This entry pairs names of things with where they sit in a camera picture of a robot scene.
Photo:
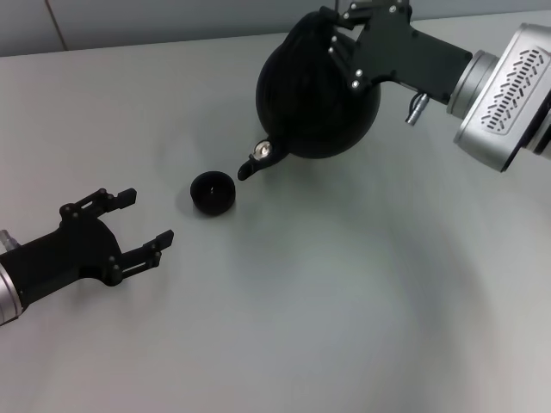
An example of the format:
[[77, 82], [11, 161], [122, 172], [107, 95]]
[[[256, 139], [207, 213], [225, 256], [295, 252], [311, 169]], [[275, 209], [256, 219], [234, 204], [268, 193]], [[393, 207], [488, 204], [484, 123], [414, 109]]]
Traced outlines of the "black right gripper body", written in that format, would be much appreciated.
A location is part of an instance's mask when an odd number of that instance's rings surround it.
[[372, 18], [356, 40], [353, 61], [363, 71], [363, 87], [394, 82], [447, 103], [473, 54], [425, 34], [407, 15]]

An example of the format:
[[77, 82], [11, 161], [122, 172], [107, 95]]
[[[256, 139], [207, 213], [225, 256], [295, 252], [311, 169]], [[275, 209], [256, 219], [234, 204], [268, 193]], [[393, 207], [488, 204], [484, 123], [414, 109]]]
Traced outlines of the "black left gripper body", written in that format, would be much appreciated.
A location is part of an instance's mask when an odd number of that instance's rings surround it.
[[109, 287], [109, 258], [121, 253], [114, 234], [99, 219], [68, 218], [61, 209], [59, 228], [34, 241], [20, 244], [1, 231], [1, 305], [29, 306], [84, 278]]

